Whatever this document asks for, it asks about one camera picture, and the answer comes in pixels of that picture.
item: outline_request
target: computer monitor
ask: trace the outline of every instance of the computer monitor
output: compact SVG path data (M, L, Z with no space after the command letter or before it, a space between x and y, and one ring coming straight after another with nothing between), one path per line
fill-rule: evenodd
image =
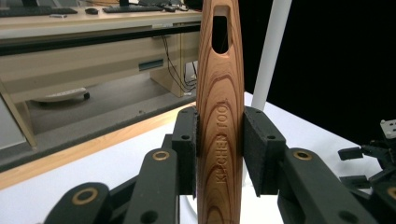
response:
M78 0L3 0L0 7L77 7Z

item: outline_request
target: slot hole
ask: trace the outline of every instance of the slot hole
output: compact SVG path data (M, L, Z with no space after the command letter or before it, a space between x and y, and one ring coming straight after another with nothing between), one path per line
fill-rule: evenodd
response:
M212 21L212 49L218 54L227 52L231 44L227 19L229 14L230 9L228 7L222 6L214 8L214 17Z

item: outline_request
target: wooden desk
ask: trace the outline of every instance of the wooden desk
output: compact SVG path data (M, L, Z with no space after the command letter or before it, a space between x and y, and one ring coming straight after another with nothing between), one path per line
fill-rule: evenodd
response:
M152 79L174 95L184 93L169 76L161 37L129 39L125 36L159 27L196 23L201 20L201 13L190 10L106 14L100 11L99 15L87 15L84 8L77 8L77 11L78 14L65 19L38 16L0 20L0 48L32 45L38 49L26 48L24 53L0 56L0 92L32 147L36 146L36 141L25 101L129 77L143 70L150 72ZM120 35L122 41L111 40L112 36ZM101 37L107 37L107 41L97 41ZM74 39L86 42L56 46ZM197 60L199 33L168 35L166 40L170 60L176 68L173 75L181 80L184 64Z

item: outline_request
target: wooden paddle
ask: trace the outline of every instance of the wooden paddle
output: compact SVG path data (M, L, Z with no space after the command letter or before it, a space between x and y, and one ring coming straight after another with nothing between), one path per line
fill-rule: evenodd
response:
M237 0L204 1L196 106L198 223L239 223L244 74Z

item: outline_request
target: wood grain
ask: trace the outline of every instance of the wood grain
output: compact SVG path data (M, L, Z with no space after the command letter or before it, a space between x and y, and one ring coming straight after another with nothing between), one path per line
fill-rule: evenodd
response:
M212 46L213 18L227 19L228 50ZM198 59L198 223L239 223L244 75L236 0L204 1Z
M195 103L183 105L151 119L145 119L113 133L105 134L75 147L70 147L42 159L4 171L0 173L0 190L175 121L179 110L192 105L195 105Z

